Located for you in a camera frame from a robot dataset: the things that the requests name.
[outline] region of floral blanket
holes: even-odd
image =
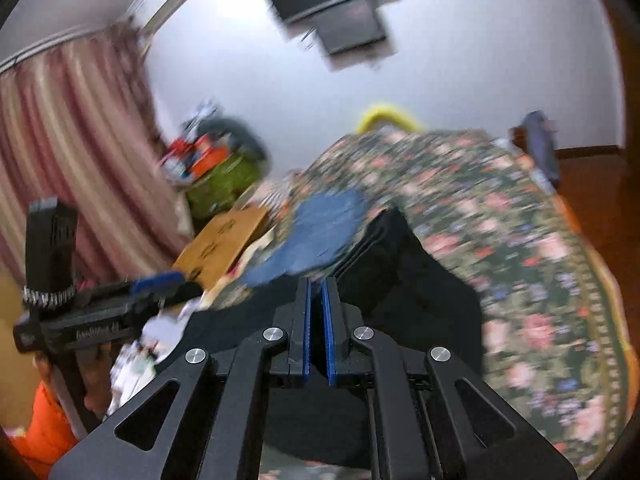
[[[371,200],[367,221],[400,207],[424,249],[478,291],[484,380],[581,478],[593,472],[635,400],[626,327],[612,306],[615,291],[552,197],[484,132],[379,132],[343,137],[324,152],[297,183],[290,209],[314,193],[350,187]],[[276,243],[291,217],[278,226]],[[216,303],[224,307],[248,293],[235,285]],[[274,457],[273,450],[263,453],[264,480],[367,478],[334,466],[295,468],[294,459],[287,465]]]

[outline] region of yellow handle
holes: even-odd
[[[364,113],[360,123],[356,127],[356,133],[363,134],[368,132],[376,122],[381,120],[392,123],[407,133],[426,130],[418,121],[411,117],[411,115],[399,108],[391,104],[377,104],[373,105]]]

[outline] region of blue denim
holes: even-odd
[[[298,206],[283,244],[266,261],[247,269],[239,280],[247,286],[259,286],[283,274],[301,274],[332,264],[353,239],[366,211],[366,199],[356,189],[313,195]]]

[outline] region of pink curtain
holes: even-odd
[[[0,75],[0,267],[24,282],[29,203],[78,209],[76,270],[101,283],[171,266],[186,240],[135,32],[115,25]]]

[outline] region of clutter pile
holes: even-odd
[[[165,177],[183,189],[194,220],[231,209],[268,171],[266,151],[249,128],[225,117],[212,101],[182,124],[160,161]]]

